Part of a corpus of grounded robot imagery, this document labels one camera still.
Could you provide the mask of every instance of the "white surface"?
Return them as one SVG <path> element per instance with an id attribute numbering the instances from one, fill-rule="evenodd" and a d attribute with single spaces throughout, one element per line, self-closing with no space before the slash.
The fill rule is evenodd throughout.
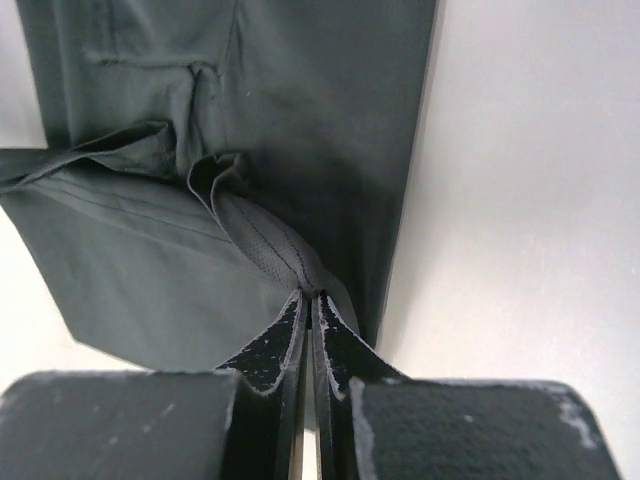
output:
<path id="1" fill-rule="evenodd" d="M 41 146 L 13 0 L 0 15 L 0 147 Z M 414 376 L 573 385 L 628 479 L 640 478 L 638 25 L 640 3 L 623 0 L 441 2 L 379 345 Z M 36 369 L 125 365 L 72 341 L 4 214 L 0 242 L 0 389 Z"/>

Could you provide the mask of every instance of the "dark fabric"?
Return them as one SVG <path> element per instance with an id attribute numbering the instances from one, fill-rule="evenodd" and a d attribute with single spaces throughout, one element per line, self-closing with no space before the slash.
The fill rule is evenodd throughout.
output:
<path id="1" fill-rule="evenodd" d="M 43 120 L 68 150 L 45 175 L 5 161 L 0 179 L 28 185 L 2 206 L 72 333 L 147 366 L 208 368 L 218 355 L 203 362 L 190 341 L 239 348 L 238 332 L 258 333 L 298 283 L 352 303 L 373 343 L 435 1 L 36 3 L 47 21 L 19 7 Z M 100 144 L 117 132 L 139 145 L 140 125 L 167 127 L 170 156 L 139 165 L 140 152 Z M 192 247 L 225 266 L 214 273 Z M 151 285 L 166 288 L 160 304 Z"/>

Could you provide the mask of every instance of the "garment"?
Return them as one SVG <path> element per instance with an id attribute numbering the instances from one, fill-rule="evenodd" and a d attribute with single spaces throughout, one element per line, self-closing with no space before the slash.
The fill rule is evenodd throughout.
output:
<path id="1" fill-rule="evenodd" d="M 374 343 L 434 3 L 20 2 L 50 150 L 0 203 L 72 334 L 211 368 L 302 286 Z"/>

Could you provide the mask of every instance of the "white background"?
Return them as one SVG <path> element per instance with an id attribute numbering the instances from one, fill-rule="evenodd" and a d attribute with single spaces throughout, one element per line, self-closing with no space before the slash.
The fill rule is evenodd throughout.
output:
<path id="1" fill-rule="evenodd" d="M 0 147 L 43 146 L 13 0 L 0 18 Z M 441 1 L 382 355 L 569 383 L 640 479 L 639 156 L 640 2 Z M 74 344 L 4 214 L 0 242 L 0 389 L 123 365 Z"/>

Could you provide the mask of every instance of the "dark gray cloth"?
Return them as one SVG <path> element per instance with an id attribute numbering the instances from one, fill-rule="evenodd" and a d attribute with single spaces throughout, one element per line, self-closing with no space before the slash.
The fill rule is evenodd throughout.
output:
<path id="1" fill-rule="evenodd" d="M 434 4 L 19 2 L 57 150 L 0 154 L 1 203 L 73 335 L 210 368 L 298 283 L 373 343 Z"/>

